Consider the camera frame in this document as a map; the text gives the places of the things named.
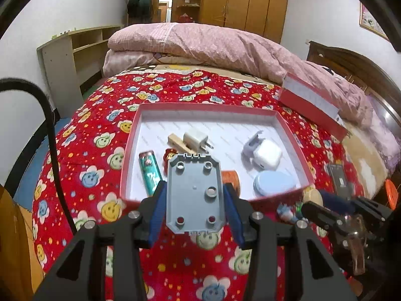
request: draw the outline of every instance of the floor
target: floor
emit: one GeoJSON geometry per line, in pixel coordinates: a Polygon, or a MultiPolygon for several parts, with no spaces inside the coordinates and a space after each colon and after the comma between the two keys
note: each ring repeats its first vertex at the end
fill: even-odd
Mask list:
{"type": "MultiPolygon", "coordinates": [[[[95,85],[93,85],[88,91],[86,91],[82,97],[86,100],[100,85],[104,83],[106,78],[100,79],[95,85]]],[[[55,126],[56,135],[64,128],[71,119],[60,119],[55,126]]],[[[45,161],[46,153],[49,151],[49,140],[46,136],[40,147],[37,149],[31,162],[29,163],[25,173],[21,179],[20,185],[15,193],[14,201],[17,202],[21,207],[32,211],[33,194],[35,187],[41,173],[42,165],[45,161]]]]}

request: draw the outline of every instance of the white wall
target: white wall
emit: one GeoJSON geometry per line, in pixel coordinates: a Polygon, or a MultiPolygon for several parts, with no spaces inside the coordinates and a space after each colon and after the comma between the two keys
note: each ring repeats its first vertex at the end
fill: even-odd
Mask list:
{"type": "Polygon", "coordinates": [[[401,87],[401,54],[386,39],[359,26],[359,6],[358,0],[288,0],[281,45],[304,60],[306,40],[355,51],[401,87]]]}
{"type": "MultiPolygon", "coordinates": [[[[37,47],[74,28],[122,24],[127,0],[31,0],[0,40],[0,78],[20,77],[50,95],[38,62],[37,47]]],[[[44,121],[35,98],[23,92],[0,94],[0,184],[44,121]]]]}

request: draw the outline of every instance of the gray plastic part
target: gray plastic part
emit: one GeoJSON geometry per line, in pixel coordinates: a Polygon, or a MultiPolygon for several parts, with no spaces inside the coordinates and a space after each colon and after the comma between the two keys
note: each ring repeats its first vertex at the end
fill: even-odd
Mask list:
{"type": "Polygon", "coordinates": [[[178,154],[169,160],[166,225],[170,230],[175,234],[218,232],[225,222],[220,162],[200,154],[178,154]],[[215,188],[216,194],[209,196],[209,188],[215,188]],[[183,224],[177,223],[179,217],[183,224]]]}
{"type": "Polygon", "coordinates": [[[263,131],[258,131],[245,143],[242,153],[250,159],[253,158],[253,152],[258,148],[262,141],[264,141],[264,139],[263,131]]]}

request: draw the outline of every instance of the red bedsheet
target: red bedsheet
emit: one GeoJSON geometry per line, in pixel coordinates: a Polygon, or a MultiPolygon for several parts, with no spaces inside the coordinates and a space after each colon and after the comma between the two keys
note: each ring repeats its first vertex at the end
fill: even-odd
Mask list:
{"type": "MultiPolygon", "coordinates": [[[[344,165],[354,193],[363,195],[363,187],[342,145],[279,103],[278,91],[278,86],[233,80],[203,70],[190,74],[124,72],[110,78],[57,136],[61,184],[77,228],[88,219],[107,223],[126,213],[116,197],[120,161],[140,103],[219,103],[277,110],[298,140],[316,179],[316,188],[333,191],[324,165],[336,162],[344,165]]],[[[33,230],[35,250],[47,272],[72,238],[56,196],[49,158],[35,190],[33,230]]],[[[330,249],[323,231],[320,236],[330,249]]],[[[283,300],[283,248],[277,252],[277,300],[283,300]]],[[[237,247],[227,226],[218,234],[195,239],[174,236],[165,227],[156,245],[142,250],[140,257],[148,299],[242,300],[250,252],[237,247]]],[[[106,299],[113,299],[111,248],[106,267],[106,299]]]]}

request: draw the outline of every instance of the screw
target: screw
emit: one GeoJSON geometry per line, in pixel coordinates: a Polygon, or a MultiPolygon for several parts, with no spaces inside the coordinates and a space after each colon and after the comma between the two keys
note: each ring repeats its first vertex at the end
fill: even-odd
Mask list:
{"type": "Polygon", "coordinates": [[[136,219],[140,216],[140,212],[138,212],[137,210],[132,210],[128,213],[128,217],[131,219],[136,219]]]}
{"type": "Polygon", "coordinates": [[[85,229],[93,229],[96,225],[95,221],[86,221],[83,226],[85,226],[85,229]]]}
{"type": "Polygon", "coordinates": [[[261,212],[259,212],[259,211],[254,211],[252,213],[252,218],[256,219],[256,220],[260,220],[260,219],[263,218],[263,214],[261,212]]]}
{"type": "Polygon", "coordinates": [[[306,229],[308,227],[308,223],[306,223],[303,219],[300,219],[299,221],[297,221],[297,226],[300,229],[306,229]]]}

